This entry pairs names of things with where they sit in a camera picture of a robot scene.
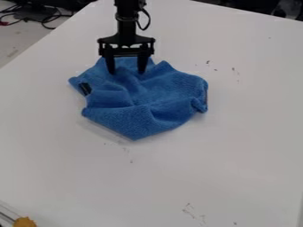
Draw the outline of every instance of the table surface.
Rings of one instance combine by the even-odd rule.
[[[296,226],[303,23],[187,0],[147,9],[154,60],[203,76],[209,112],[136,142],[81,116],[67,79],[116,29],[100,0],[1,69],[0,200],[44,227]]]

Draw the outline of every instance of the floor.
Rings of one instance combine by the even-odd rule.
[[[207,3],[207,4],[219,4],[221,0],[193,0],[193,1]],[[286,12],[288,19],[294,20],[299,15],[301,2],[299,0],[280,0],[279,7]]]
[[[0,0],[0,11],[6,9],[14,3]],[[56,27],[62,24],[66,18],[60,18],[49,25]],[[6,17],[3,21],[13,22],[13,17]],[[15,59],[28,47],[38,42],[40,39],[45,37],[51,32],[40,23],[29,21],[21,21],[18,24],[11,25],[8,27],[0,27],[0,68]]]

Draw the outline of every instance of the white table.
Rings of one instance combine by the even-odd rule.
[[[67,79],[116,23],[91,4],[0,71],[0,200],[42,227],[297,226],[303,23],[148,4],[154,59],[208,80],[209,112],[137,142],[81,117]]]

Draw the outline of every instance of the stain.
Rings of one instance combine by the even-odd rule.
[[[123,147],[123,151],[127,154],[129,154],[129,149],[127,149],[126,147]]]
[[[206,224],[206,216],[205,215],[201,215],[200,217],[202,218],[202,223]]]
[[[16,53],[18,53],[19,50],[15,49],[13,50],[10,54],[6,55],[8,58],[11,58],[12,56],[14,56]]]
[[[192,208],[192,209],[195,209],[190,203],[186,204],[185,207],[190,207],[190,208]]]
[[[187,209],[183,209],[182,211],[184,212],[184,214],[191,216],[192,219],[196,219],[196,217]]]

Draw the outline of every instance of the black cable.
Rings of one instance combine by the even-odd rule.
[[[12,15],[15,15],[15,13],[9,13],[9,14],[5,14],[5,15],[1,16],[1,17],[0,17],[0,25],[4,25],[5,22],[2,21],[2,19],[3,19],[4,17],[12,16]],[[13,22],[11,22],[11,23],[8,23],[8,22],[7,22],[7,23],[5,24],[5,26],[14,25],[14,24],[17,24],[17,23],[19,23],[19,22],[21,22],[21,21],[22,21],[22,20],[16,20],[16,21],[13,21]]]
[[[15,4],[11,7],[6,8],[5,10],[1,10],[0,13],[9,13],[9,12],[17,12],[19,9],[22,8],[23,5]]]
[[[136,24],[139,26],[139,28],[143,31],[145,31],[150,25],[151,25],[151,22],[152,22],[152,18],[151,18],[151,15],[150,13],[148,13],[144,8],[141,9],[142,12],[147,16],[148,18],[148,22],[147,22],[147,25],[145,27],[141,27],[141,24],[139,22],[139,20],[136,21]]]
[[[2,21],[2,19],[3,19],[4,17],[15,15],[15,14],[16,14],[15,12],[17,12],[18,10],[20,10],[22,7],[23,7],[23,5],[15,4],[15,5],[13,5],[13,6],[7,8],[7,9],[5,9],[5,10],[0,11],[0,13],[11,12],[11,13],[5,14],[5,15],[3,15],[3,16],[0,17],[0,26],[10,26],[10,25],[14,25],[14,24],[17,24],[17,23],[21,22],[22,20],[25,21],[25,22],[28,22],[29,19],[27,19],[27,18],[24,18],[24,19],[21,19],[21,20],[16,20],[16,21],[11,22],[11,23],[9,23],[9,22],[3,22],[3,21]],[[57,7],[54,7],[54,9],[56,9],[55,14],[57,13],[57,15],[47,16],[46,18],[44,18],[44,19],[41,21],[41,24],[42,24],[43,27],[45,27],[45,28],[47,28],[47,29],[51,29],[51,30],[55,29],[55,27],[48,27],[48,26],[45,25],[45,24],[50,23],[50,22],[52,22],[52,21],[54,21],[54,20],[56,20],[56,19],[58,19],[58,18],[60,18],[60,17],[72,17],[72,16],[74,16],[74,12],[71,12],[71,14],[68,15],[68,14],[62,14],[62,12],[61,12]]]
[[[55,7],[55,9],[57,10],[56,12],[58,12],[58,15],[51,15],[49,17],[44,18],[43,21],[41,22],[41,24],[42,24],[42,26],[44,28],[49,29],[49,30],[56,29],[56,27],[48,27],[45,24],[50,23],[50,22],[52,22],[52,21],[54,21],[54,20],[56,20],[56,19],[58,19],[60,17],[68,17],[68,18],[70,18],[70,17],[74,16],[74,12],[71,12],[70,15],[68,15],[68,14],[66,15],[66,14],[62,14],[62,12],[57,7]]]

